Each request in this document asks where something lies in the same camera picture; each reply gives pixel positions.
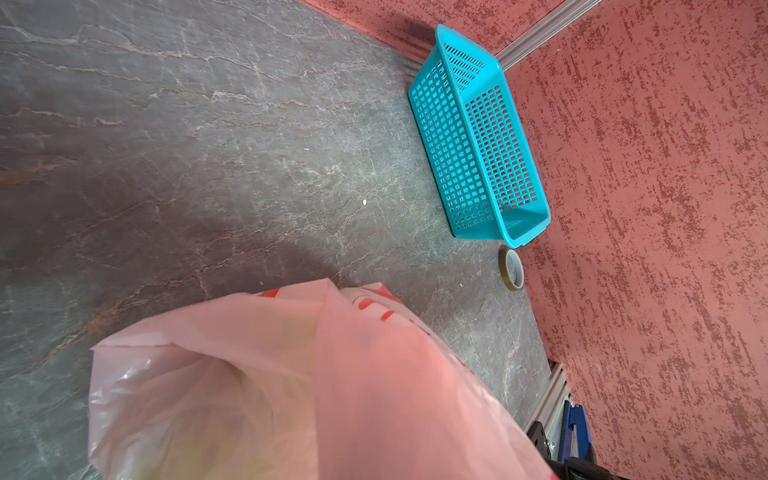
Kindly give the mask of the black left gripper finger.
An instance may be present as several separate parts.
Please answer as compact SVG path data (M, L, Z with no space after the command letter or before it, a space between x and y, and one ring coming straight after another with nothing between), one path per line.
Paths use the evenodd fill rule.
M558 477L560 480L622 480L606 468L577 457L561 463Z

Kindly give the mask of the teal plastic perforated basket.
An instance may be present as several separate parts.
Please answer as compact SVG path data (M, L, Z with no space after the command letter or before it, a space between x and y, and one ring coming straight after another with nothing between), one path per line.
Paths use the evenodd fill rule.
M408 97L451 231L524 246L551 212L504 71L459 32L435 36Z

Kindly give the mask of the pink plastic bag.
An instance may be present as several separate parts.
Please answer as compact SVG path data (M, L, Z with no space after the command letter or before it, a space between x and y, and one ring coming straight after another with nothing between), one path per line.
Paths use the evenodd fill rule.
M327 279L146 318L93 349L106 479L550 479L462 360L382 284Z

